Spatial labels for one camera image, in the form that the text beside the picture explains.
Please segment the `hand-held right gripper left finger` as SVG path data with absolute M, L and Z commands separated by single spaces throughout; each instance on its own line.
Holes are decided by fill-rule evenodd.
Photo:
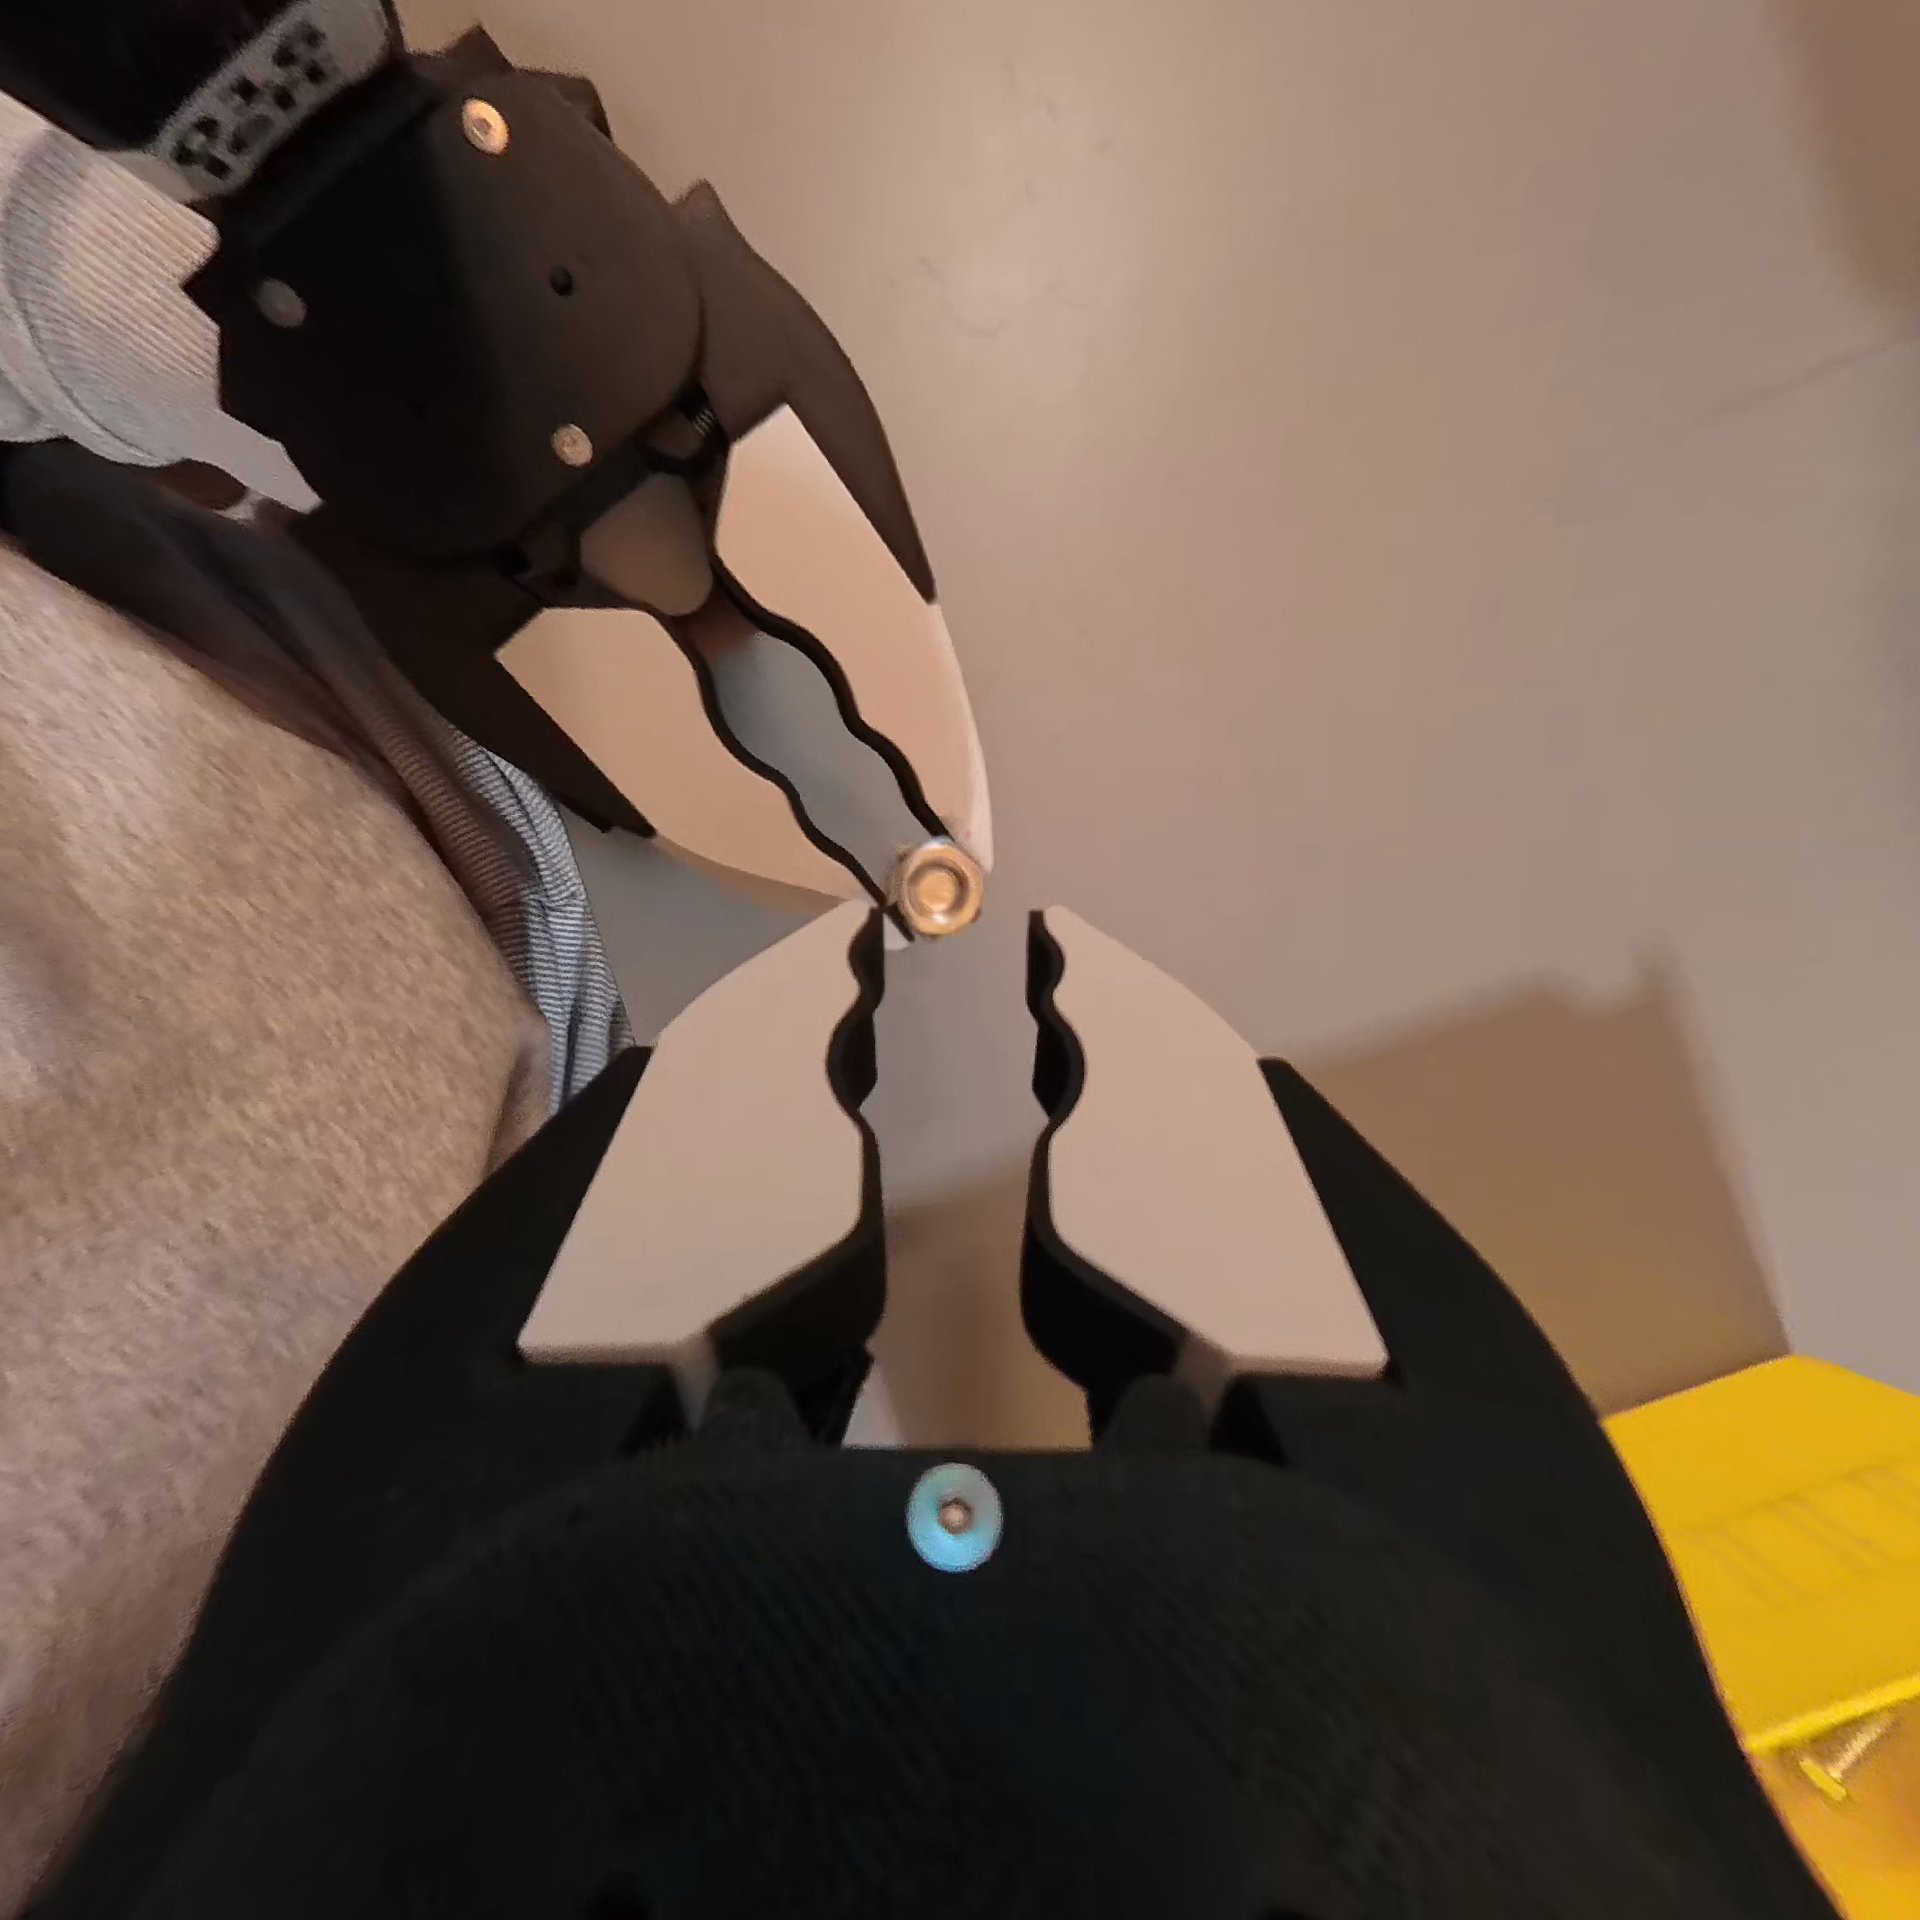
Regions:
M 723 1374 L 795 1396 L 868 1357 L 884 1307 L 862 1103 L 884 919 L 843 902 L 661 1032 L 519 1332 L 532 1361 L 664 1368 L 696 1419 Z

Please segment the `yellow plastic bin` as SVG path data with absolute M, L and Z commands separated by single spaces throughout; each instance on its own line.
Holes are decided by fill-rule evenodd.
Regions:
M 1608 1414 L 1722 1704 L 1842 1916 L 1917 1916 L 1917 1396 L 1802 1355 Z

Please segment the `person's left forearm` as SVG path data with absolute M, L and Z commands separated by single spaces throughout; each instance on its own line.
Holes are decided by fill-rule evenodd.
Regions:
M 216 230 L 36 109 L 2 97 L 2 441 L 112 463 L 199 463 L 290 511 L 285 448 L 222 401 L 222 336 L 186 283 Z

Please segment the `striped grey shirt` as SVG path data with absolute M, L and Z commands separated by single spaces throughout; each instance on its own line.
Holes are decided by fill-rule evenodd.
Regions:
M 402 677 L 290 532 L 67 441 L 5 445 L 5 531 L 27 559 L 399 805 L 543 1024 L 543 1117 L 632 1045 L 557 805 Z

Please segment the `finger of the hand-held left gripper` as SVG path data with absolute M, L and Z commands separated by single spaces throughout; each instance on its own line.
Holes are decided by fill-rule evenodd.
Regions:
M 723 715 L 805 827 L 872 884 L 991 876 L 991 795 L 935 592 L 781 404 L 726 449 L 710 571 L 752 637 L 715 668 Z
M 875 904 L 806 829 L 791 782 L 736 737 L 704 662 L 638 608 L 547 608 L 498 652 L 671 856 L 765 904 Z

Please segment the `silver bolt with nuts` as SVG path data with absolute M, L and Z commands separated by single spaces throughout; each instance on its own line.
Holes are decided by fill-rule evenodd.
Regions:
M 928 839 L 904 852 L 887 881 L 888 904 L 912 941 L 939 941 L 968 931 L 987 893 L 987 873 L 948 837 Z

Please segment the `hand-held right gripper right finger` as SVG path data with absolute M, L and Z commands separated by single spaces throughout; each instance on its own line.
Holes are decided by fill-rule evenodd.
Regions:
M 1023 1317 L 1070 1377 L 1381 1377 L 1383 1334 L 1261 1061 L 1062 904 L 1029 926 L 1046 1128 Z

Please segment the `person's grey hoodie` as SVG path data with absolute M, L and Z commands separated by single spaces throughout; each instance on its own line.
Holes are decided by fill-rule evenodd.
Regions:
M 304 1392 L 550 1091 L 379 735 L 240 647 L 5 543 L 5 1916 Z

